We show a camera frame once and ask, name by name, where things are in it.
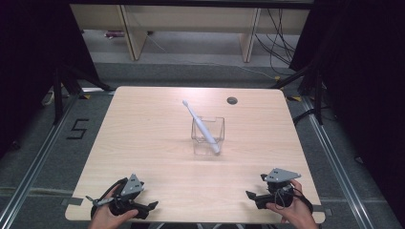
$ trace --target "human hand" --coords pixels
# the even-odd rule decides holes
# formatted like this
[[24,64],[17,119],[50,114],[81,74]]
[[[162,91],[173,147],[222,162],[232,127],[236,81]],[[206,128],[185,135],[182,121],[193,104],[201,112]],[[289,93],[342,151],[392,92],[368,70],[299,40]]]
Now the human hand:
[[[291,180],[291,184],[295,187],[294,190],[295,195],[301,196],[303,195],[302,185],[295,179]],[[287,221],[295,226],[297,229],[306,228],[318,228],[318,225],[315,223],[311,212],[309,211],[308,206],[301,201],[299,198],[294,197],[291,205],[289,207],[282,207],[275,203],[267,203],[266,208],[270,209],[273,212],[276,212],[283,217],[281,218],[282,223],[286,223]]]
[[[118,185],[114,187],[105,198],[110,198],[117,187]],[[114,216],[110,211],[109,205],[110,204],[104,204],[97,208],[92,221],[90,222],[89,229],[116,229],[123,222],[133,218],[138,213],[138,210],[134,209],[122,215]]]

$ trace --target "table top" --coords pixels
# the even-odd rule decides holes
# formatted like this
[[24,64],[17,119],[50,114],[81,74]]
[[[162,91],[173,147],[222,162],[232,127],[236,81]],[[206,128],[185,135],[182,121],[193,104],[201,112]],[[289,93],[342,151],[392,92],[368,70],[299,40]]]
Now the table top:
[[[237,98],[235,105],[227,103]],[[224,117],[219,155],[195,155],[192,116]],[[117,180],[135,173],[145,190],[135,202],[158,201],[150,222],[275,223],[245,191],[268,194],[260,174],[273,168],[301,174],[304,194],[320,205],[283,93],[266,89],[120,87],[75,188],[66,218],[90,220],[92,203]],[[325,214],[315,212],[317,222]]]

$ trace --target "aluminum rail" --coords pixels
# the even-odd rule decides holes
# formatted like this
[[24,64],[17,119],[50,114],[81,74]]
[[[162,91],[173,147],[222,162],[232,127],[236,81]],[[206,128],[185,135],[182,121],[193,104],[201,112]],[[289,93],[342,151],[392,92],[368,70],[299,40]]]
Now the aluminum rail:
[[17,189],[15,190],[14,194],[11,197],[11,200],[7,204],[6,208],[2,211],[0,217],[0,225],[3,229],[8,229],[11,227],[15,217],[17,216],[21,206],[23,205],[33,183],[35,182],[36,178],[38,177],[41,169],[50,153],[53,145],[55,144],[57,137],[60,134],[62,127],[66,121],[66,117],[68,116],[70,110],[74,106],[75,102],[78,100],[79,95],[72,95],[65,106],[65,113],[60,118],[59,122],[54,124],[50,132],[47,135],[44,143],[42,144],[41,148],[39,149],[35,159],[33,160],[29,170],[24,175],[23,179],[21,180],[20,184],[18,185]]
[[[310,99],[307,96],[303,96],[303,105],[307,111],[313,109]],[[367,209],[361,201],[359,195],[355,191],[348,174],[340,162],[339,156],[334,151],[324,127],[319,125],[314,114],[310,114],[309,119],[322,144],[322,147],[324,148],[328,161],[330,162],[330,166],[336,175],[340,187],[342,188],[343,194],[345,195],[348,204],[352,208],[352,212],[359,227],[365,229],[374,228],[369,213],[367,212]]]

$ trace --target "white stick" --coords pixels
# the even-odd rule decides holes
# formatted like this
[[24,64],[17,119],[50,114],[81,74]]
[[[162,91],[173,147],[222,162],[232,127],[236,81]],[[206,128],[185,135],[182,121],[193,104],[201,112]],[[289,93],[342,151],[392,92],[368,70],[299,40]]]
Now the white stick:
[[182,101],[182,104],[188,109],[190,114],[193,116],[194,120],[196,121],[197,126],[199,127],[200,131],[202,132],[202,135],[205,137],[206,141],[211,145],[212,150],[215,153],[220,152],[220,147],[218,146],[218,143],[215,141],[214,137],[212,137],[211,133],[209,133],[208,129],[206,129],[205,125],[203,122],[197,117],[197,115],[194,113],[194,111],[191,109],[191,107],[188,106],[188,102],[186,100]]

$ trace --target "black round hole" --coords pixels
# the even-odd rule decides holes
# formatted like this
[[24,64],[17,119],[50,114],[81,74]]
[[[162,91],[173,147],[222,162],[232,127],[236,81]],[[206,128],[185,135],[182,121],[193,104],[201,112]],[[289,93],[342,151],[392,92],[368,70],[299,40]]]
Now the black round hole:
[[235,104],[238,103],[238,99],[237,99],[236,97],[229,97],[226,101],[227,101],[230,105],[235,105]]

